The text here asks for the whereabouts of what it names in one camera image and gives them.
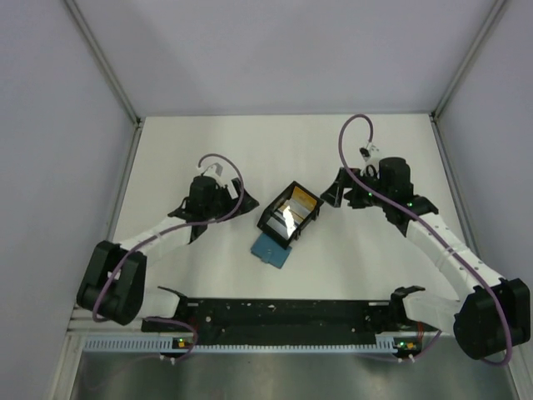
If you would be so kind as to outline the gold credit card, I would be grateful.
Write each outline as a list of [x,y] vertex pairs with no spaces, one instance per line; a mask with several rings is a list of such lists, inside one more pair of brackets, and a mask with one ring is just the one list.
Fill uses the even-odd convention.
[[316,199],[301,187],[294,187],[291,198],[300,203],[304,208],[313,210],[316,206]]

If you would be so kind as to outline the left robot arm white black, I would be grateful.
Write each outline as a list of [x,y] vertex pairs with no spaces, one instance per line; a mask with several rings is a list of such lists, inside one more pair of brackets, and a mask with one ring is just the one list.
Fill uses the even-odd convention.
[[92,313],[96,323],[126,326],[137,318],[160,318],[171,330],[188,323],[188,310],[180,295],[169,287],[147,286],[147,270],[168,253],[192,244],[213,223],[253,211],[259,202],[239,178],[222,183],[204,175],[193,178],[189,193],[177,209],[135,237],[93,249],[77,305]]

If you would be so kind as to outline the blue leather card holder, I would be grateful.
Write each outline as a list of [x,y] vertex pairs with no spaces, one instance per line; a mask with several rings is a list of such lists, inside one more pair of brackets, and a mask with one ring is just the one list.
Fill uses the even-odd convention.
[[283,248],[265,233],[262,233],[251,246],[253,256],[278,269],[284,266],[291,250],[292,247]]

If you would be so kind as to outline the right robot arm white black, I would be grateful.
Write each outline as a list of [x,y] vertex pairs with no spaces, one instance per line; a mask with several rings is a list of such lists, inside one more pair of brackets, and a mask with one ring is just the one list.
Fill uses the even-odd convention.
[[334,208],[343,202],[354,209],[380,208],[456,292],[450,300],[423,287],[399,287],[388,310],[395,328],[430,325],[453,335],[475,360],[530,340],[530,289],[519,278],[507,280],[488,267],[449,229],[438,208],[415,194],[405,159],[386,157],[363,169],[341,167],[321,199]]

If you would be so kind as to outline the black card tray box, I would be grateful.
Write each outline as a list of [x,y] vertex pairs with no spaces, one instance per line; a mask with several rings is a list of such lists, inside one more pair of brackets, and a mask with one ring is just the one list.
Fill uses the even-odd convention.
[[316,221],[323,203],[317,195],[293,181],[264,209],[257,227],[287,249],[311,221]]

